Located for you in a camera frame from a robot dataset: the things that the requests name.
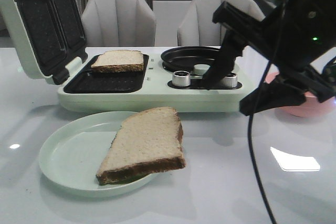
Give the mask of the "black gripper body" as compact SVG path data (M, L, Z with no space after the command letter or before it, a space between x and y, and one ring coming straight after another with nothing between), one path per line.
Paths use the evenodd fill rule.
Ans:
M254 48L286 81L310 91L320 102L335 95L330 79L311 66L335 46L335 0L284 0L261 21L223 2L213 22L237 33L243 49Z

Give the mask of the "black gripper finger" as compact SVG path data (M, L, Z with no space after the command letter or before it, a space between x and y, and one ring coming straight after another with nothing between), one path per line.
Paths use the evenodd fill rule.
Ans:
M209 90L217 85L234 68L235 60L243 53L243 41L235 32L227 32L218 55L203 75L202 86Z
M298 106L306 101L303 90L278 77L271 83L263 82L239 102L239 111L245 116L269 109Z

